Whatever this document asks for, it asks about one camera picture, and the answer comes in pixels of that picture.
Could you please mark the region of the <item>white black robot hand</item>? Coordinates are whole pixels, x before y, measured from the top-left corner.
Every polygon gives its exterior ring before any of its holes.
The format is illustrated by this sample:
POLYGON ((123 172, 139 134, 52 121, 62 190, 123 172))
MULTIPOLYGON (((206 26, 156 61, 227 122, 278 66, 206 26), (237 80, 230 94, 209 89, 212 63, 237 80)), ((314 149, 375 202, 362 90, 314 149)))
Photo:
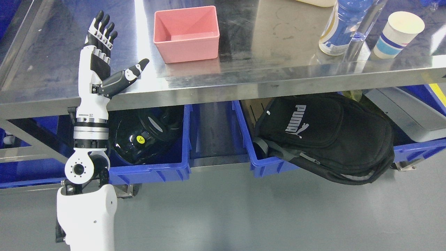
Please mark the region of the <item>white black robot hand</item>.
POLYGON ((79 122, 107 123, 107 105, 117 94, 135 83, 148 65, 147 58, 124 70, 112 74, 110 58, 117 37, 115 24, 102 10, 91 21, 78 68, 78 94, 80 106, 76 110, 79 122))

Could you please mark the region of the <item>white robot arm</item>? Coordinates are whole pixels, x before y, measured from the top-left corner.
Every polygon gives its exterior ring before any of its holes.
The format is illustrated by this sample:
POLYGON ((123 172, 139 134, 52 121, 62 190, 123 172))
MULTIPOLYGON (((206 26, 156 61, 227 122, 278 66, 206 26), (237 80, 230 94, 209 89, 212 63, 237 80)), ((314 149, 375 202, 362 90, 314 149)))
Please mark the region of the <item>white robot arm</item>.
POLYGON ((110 184, 106 154, 107 119, 74 119, 74 152, 57 191, 55 241, 72 251, 115 250, 117 195, 110 184))

